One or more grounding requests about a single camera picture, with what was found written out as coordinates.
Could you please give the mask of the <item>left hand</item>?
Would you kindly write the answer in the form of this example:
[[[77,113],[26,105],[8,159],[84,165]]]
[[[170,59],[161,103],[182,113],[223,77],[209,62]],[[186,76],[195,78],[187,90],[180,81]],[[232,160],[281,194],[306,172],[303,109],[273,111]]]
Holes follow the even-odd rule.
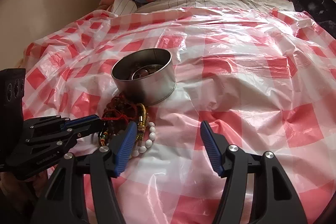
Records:
[[[19,207],[38,198],[47,181],[46,170],[24,181],[16,179],[12,173],[1,172],[1,191],[7,199]]]

